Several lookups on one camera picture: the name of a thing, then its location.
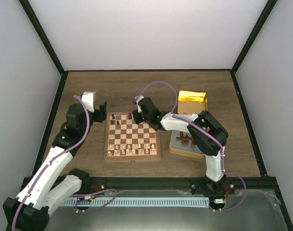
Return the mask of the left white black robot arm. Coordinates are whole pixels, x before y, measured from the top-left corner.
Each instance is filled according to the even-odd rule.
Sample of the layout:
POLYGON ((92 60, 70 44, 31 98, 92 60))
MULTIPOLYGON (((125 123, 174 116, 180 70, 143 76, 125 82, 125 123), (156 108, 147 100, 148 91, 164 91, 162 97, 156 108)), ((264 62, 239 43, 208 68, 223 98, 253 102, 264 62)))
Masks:
POLYGON ((62 124, 41 167, 16 198, 8 197, 3 203, 8 231, 42 231, 66 199, 90 190, 89 173, 76 168, 61 183, 54 185, 82 146, 93 123, 106 119, 106 103, 98 109, 88 110, 87 106, 88 103, 84 102, 69 106, 66 122, 62 124))

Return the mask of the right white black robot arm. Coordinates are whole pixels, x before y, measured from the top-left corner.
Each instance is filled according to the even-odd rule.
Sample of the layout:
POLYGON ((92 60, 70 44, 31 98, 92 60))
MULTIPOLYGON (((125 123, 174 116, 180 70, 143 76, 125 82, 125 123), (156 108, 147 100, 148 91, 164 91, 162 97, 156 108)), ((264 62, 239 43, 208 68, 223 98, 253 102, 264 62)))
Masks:
POLYGON ((226 178, 224 151, 229 136, 226 129, 206 110, 199 114, 179 115, 159 111, 149 97, 142 95, 133 99, 137 105, 132 114, 136 124, 147 123, 154 130, 176 130, 191 135, 195 145, 205 155, 207 190, 216 194, 223 189, 226 178))

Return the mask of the wooden chess board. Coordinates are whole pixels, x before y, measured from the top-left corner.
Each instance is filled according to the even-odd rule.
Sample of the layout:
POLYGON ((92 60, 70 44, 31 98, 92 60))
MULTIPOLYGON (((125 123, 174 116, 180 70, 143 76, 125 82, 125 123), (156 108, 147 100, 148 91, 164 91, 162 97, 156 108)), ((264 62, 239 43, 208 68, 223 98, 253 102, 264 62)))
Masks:
POLYGON ((161 159, 160 133, 151 128, 147 123, 142 122, 135 124, 132 119, 128 118, 130 112, 112 112, 107 113, 106 137, 103 159, 105 162, 135 162, 135 161, 158 161, 161 159), (139 144, 155 143, 160 151, 159 155, 148 156, 110 156, 106 152, 109 144, 139 144))

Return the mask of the row of white chess pieces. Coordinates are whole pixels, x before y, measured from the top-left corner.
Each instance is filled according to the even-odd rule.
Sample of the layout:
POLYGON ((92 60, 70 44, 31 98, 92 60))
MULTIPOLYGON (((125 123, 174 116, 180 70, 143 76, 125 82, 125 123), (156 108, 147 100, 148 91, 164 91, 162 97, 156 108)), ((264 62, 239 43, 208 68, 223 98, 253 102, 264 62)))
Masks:
POLYGON ((109 144, 106 152, 107 156, 148 156, 159 155, 155 143, 139 144, 109 144))

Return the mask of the gold tin box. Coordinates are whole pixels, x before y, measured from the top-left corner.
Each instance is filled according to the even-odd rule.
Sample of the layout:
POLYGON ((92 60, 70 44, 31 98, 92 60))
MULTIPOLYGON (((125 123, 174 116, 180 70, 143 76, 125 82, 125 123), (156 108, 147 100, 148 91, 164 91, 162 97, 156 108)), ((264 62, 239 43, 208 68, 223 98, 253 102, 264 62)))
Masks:
POLYGON ((183 145, 181 144, 181 141, 176 140, 176 137, 179 136, 180 131, 173 130, 171 134, 169 149, 170 152, 173 154, 178 154, 182 156, 192 157, 192 158, 203 158, 204 154, 200 151, 200 149, 195 146, 189 145, 183 145))

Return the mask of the gold tin lid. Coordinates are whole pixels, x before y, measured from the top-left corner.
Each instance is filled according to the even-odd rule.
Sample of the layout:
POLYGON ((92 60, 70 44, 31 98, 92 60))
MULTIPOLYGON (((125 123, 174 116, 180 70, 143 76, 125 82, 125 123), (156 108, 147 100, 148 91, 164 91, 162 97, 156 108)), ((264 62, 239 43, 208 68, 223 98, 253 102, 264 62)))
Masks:
POLYGON ((178 114, 199 114, 208 111, 208 98, 206 92, 180 90, 178 93, 178 114))

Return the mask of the black aluminium front rail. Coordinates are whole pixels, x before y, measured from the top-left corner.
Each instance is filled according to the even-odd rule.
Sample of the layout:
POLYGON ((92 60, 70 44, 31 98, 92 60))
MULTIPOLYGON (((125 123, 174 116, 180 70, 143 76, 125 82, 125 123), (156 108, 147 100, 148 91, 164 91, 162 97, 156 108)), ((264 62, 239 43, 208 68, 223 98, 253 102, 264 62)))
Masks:
MULTIPOLYGON (((122 190, 182 190, 191 191, 190 181, 193 178, 137 178, 137 177, 101 177, 105 179, 105 189, 122 190)), ((227 177, 230 187, 241 190, 274 189, 279 186, 275 177, 227 177)))

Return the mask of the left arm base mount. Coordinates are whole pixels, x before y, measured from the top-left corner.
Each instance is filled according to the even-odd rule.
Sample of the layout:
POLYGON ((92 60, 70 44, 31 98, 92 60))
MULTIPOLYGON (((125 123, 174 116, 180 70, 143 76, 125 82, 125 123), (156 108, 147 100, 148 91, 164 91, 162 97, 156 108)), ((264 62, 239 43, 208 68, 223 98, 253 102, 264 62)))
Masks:
POLYGON ((98 177, 89 177, 82 181, 81 188, 74 194, 90 194, 105 189, 105 179, 98 177))

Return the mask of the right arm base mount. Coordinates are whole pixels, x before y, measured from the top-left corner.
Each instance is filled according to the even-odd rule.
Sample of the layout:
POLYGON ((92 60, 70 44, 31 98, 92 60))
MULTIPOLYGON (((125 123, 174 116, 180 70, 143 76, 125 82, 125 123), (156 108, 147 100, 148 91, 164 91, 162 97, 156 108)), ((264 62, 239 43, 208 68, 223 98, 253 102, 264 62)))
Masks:
POLYGON ((193 178, 190 181, 192 194, 202 194, 204 196, 223 196, 235 194, 235 190, 230 187, 231 181, 224 176, 218 182, 210 180, 207 176, 193 178))

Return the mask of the black enclosure frame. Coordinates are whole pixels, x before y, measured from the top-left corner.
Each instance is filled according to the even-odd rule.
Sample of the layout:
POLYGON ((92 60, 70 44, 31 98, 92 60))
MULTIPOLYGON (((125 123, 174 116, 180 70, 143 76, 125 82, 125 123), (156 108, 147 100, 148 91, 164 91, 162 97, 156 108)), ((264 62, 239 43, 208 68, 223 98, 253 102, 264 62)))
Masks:
MULTIPOLYGON (((257 38, 259 32, 261 31, 262 27, 264 26, 267 18, 269 17, 270 13, 272 12, 273 8, 276 5, 276 1, 275 0, 269 0, 266 2, 257 22, 255 23, 248 39, 245 42, 244 47, 242 48, 240 54, 238 55, 232 69, 229 70, 230 74, 231 74, 231 79, 233 81, 234 84, 234 88, 236 90, 237 93, 237 97, 238 97, 238 101, 242 110, 242 115, 246 124, 246 128, 249 134, 249 138, 251 141, 251 145, 255 154, 255 158, 256 158, 256 162, 258 165, 258 169, 260 172, 260 177, 246 177, 244 179, 247 188, 248 189, 266 189, 266 188, 270 188, 273 189, 275 192, 275 195, 277 197, 277 199, 280 202, 280 211, 283 215, 283 219, 285 222, 285 225, 287 227, 287 229, 289 231, 293 230, 293 225, 289 216, 289 213, 287 211, 284 199, 282 197, 279 185, 277 183, 277 180, 275 177, 271 177, 268 175, 267 170, 266 170, 266 166, 262 157, 262 154, 260 152, 260 148, 258 146, 257 143, 257 139, 247 112, 247 108, 245 106, 243 97, 242 97, 242 93, 236 78, 236 72, 238 71, 238 69, 240 68, 242 62, 244 61, 247 53, 249 52, 250 48, 252 47, 255 39, 257 38)), ((65 82, 67 80, 68 77, 68 73, 69 71, 65 71, 64 68, 62 67, 59 58, 57 57, 57 54, 55 53, 43 27, 41 26, 31 4, 29 1, 27 0, 22 0, 20 1, 20 5, 22 6, 23 10, 25 11, 29 21, 31 22, 33 28, 35 29, 37 35, 39 36, 41 42, 43 43, 46 51, 48 52, 49 56, 51 57, 54 65, 56 66, 57 70, 59 71, 61 77, 60 77, 60 81, 59 81, 59 85, 57 88, 57 92, 52 104, 52 108, 51 108, 51 112, 48 118, 48 122, 44 131, 44 135, 40 144, 40 148, 38 151, 38 155, 34 164, 34 168, 32 173, 35 174, 35 172, 40 168, 40 164, 43 160, 43 156, 44 156, 44 151, 46 150, 47 144, 48 144, 48 137, 51 134, 51 130, 52 130, 52 123, 55 120, 55 116, 57 113, 57 108, 59 106, 60 100, 61 100, 61 94, 63 93, 64 87, 65 87, 65 82)))

